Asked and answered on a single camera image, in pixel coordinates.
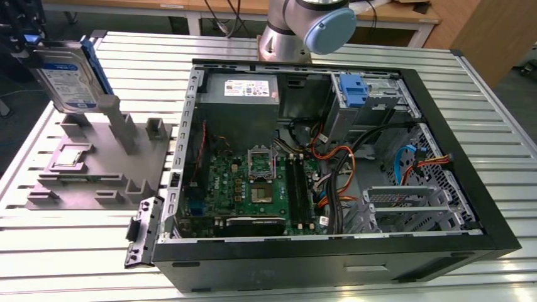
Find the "aluminum extrusion table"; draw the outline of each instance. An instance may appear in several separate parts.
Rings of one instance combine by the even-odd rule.
[[[109,32],[95,43],[122,110],[133,113],[135,122],[159,116],[179,123],[192,58],[255,60],[258,53],[255,40],[240,38]],[[537,299],[537,148],[466,58],[447,50],[348,45],[332,55],[315,56],[315,62],[419,71],[523,249],[427,283],[182,294],[157,268],[125,269],[126,228],[135,211],[25,209],[63,135],[58,124],[63,115],[50,105],[0,180],[3,302]],[[94,114],[90,119],[105,117]]]

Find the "metal bracket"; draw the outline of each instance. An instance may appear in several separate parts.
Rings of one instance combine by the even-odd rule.
[[[158,240],[163,203],[165,199],[159,196],[143,200],[137,218],[131,218],[126,236],[127,240],[131,241],[126,258],[127,269],[155,266],[151,259]]]

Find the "hard drive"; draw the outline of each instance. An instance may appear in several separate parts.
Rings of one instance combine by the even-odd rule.
[[[42,42],[35,51],[42,68],[31,69],[63,113],[98,113],[102,95],[113,94],[93,43]]]

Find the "gray plastic block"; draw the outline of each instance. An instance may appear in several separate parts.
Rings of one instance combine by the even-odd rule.
[[[167,136],[167,128],[162,118],[149,118],[146,125],[150,140],[162,140]]]
[[[125,147],[127,154],[137,152],[138,146],[135,137],[138,135],[137,126],[131,115],[123,115],[119,110],[119,97],[106,94],[99,98],[99,109],[110,119],[110,129]]]
[[[142,186],[138,187],[137,183],[133,179],[129,180],[127,187],[126,187],[126,195],[131,199],[131,202],[139,203],[142,200],[153,197],[155,194],[155,190],[149,185],[147,180],[142,181]]]
[[[59,196],[51,190],[34,191],[29,195],[29,200],[37,205],[58,204]]]
[[[27,208],[33,210],[134,210],[138,208],[138,201],[155,194],[163,175],[171,125],[165,126],[166,135],[162,140],[150,140],[147,124],[134,124],[137,135],[131,138],[138,145],[138,151],[131,155],[126,154],[109,125],[109,123],[94,123],[91,127],[83,126],[81,129],[86,137],[85,142],[74,142],[67,135],[63,137],[50,165],[35,185],[34,191],[38,192],[38,197],[33,194],[29,196],[29,200],[33,201],[41,198],[41,191],[51,190],[58,195],[57,202],[49,204],[29,202]],[[70,156],[67,160],[59,159],[67,147],[85,148],[86,151],[78,161],[78,164],[86,167],[85,169],[69,169],[66,166],[55,165],[59,161],[71,162]],[[110,193],[105,196],[97,193],[111,191],[118,191],[113,197]]]
[[[121,195],[118,190],[98,190],[95,191],[95,200],[101,204],[123,204],[126,198]]]
[[[74,117],[74,115],[66,115],[65,120],[61,123],[61,126],[63,130],[66,131],[66,134],[69,137],[71,137],[74,140],[77,138],[85,138],[85,131],[81,128],[81,125]]]

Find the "table leg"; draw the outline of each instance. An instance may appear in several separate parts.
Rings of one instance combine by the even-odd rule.
[[[416,30],[416,32],[414,33],[408,47],[423,48],[426,41],[430,38],[434,27],[435,24],[420,24],[419,30]]]
[[[194,11],[186,11],[186,17],[188,22],[188,32],[191,36],[202,36],[202,15]]]
[[[71,12],[65,11],[65,15],[66,15],[69,24],[74,25],[74,24],[77,24],[77,22],[79,22],[79,13],[71,14]]]

